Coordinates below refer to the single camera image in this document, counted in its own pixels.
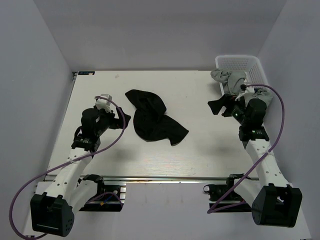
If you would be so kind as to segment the black t shirt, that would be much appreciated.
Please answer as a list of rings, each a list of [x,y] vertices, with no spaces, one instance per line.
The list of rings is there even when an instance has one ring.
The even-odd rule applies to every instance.
[[[167,108],[157,94],[132,89],[125,96],[135,107],[133,127],[141,139],[147,142],[168,139],[175,146],[189,133],[179,122],[166,115]]]

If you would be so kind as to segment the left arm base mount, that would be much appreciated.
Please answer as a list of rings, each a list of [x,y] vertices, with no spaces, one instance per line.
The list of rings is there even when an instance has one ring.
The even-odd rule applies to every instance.
[[[104,181],[101,176],[90,175],[79,178],[76,187],[85,181],[93,182],[94,195],[79,209],[80,212],[120,212],[126,197],[126,186]]]

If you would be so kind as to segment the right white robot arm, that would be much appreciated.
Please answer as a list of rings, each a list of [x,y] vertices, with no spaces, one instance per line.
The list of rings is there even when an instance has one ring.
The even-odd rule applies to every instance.
[[[225,207],[218,204],[227,196],[233,200],[241,197],[250,206],[256,225],[294,227],[303,195],[299,188],[291,186],[278,167],[263,126],[267,104],[258,98],[236,100],[226,94],[207,104],[214,115],[224,108],[222,116],[233,117],[240,124],[239,139],[253,162],[246,173],[229,177],[231,183],[225,187],[225,193],[207,213],[224,210]]]

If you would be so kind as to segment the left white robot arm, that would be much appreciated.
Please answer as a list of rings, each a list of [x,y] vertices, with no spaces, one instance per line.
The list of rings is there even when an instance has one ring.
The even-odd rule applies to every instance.
[[[130,119],[121,108],[114,113],[108,106],[94,106],[82,112],[81,125],[74,133],[66,164],[49,187],[30,201],[34,231],[66,237],[79,210],[90,199],[99,200],[105,196],[102,177],[96,174],[82,177],[82,173],[98,152],[101,135],[108,129],[125,130]]]

